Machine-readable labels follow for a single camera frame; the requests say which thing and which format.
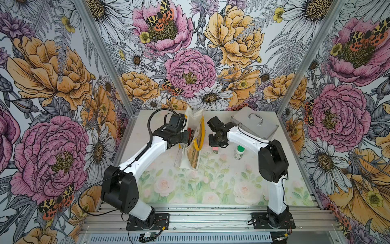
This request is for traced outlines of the red utility knife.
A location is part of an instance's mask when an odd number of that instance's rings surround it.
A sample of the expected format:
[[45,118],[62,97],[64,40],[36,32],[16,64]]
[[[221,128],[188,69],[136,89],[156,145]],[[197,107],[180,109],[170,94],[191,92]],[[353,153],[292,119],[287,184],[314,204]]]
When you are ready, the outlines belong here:
[[188,139],[188,141],[187,141],[187,145],[190,145],[191,144],[191,141],[192,141],[192,137],[193,137],[193,130],[191,129],[191,128],[188,128],[188,137],[189,137],[189,139]]

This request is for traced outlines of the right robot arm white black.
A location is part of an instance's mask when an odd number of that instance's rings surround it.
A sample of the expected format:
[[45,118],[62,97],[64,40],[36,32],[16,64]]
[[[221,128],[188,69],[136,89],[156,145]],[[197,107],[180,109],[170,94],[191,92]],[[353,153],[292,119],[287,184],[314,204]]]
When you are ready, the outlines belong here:
[[284,180],[287,179],[289,163],[278,140],[266,140],[252,135],[232,122],[224,124],[218,117],[211,118],[207,125],[212,131],[209,144],[225,148],[235,143],[258,155],[259,173],[269,182],[269,200],[266,225],[280,229],[290,219],[289,206],[285,202]]

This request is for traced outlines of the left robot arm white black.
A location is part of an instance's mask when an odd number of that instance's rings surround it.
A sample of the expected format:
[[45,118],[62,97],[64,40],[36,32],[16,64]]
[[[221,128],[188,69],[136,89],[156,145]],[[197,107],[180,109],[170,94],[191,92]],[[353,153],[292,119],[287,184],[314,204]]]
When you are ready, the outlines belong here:
[[150,229],[155,222],[155,209],[140,199],[138,180],[149,165],[161,154],[177,144],[186,144],[190,134],[185,130],[187,119],[182,113],[171,109],[169,121],[155,131],[150,123],[155,114],[147,121],[148,142],[130,159],[119,166],[109,166],[104,172],[101,200],[124,214],[136,218],[142,228]]

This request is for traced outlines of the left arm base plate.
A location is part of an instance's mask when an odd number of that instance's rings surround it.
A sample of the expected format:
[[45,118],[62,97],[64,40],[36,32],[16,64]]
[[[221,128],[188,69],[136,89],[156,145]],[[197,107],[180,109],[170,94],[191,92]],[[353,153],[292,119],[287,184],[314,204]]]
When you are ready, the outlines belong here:
[[170,214],[169,213],[155,213],[152,218],[142,221],[134,216],[129,216],[126,230],[127,231],[160,231],[163,227],[167,230],[169,228]]

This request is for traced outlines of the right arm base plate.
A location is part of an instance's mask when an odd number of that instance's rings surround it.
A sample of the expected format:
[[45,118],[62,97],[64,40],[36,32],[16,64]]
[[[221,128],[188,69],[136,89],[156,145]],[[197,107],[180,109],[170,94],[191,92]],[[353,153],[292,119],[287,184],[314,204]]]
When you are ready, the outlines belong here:
[[295,221],[291,213],[280,222],[271,223],[266,212],[253,212],[251,219],[247,222],[249,226],[253,226],[255,230],[290,230],[296,229]]

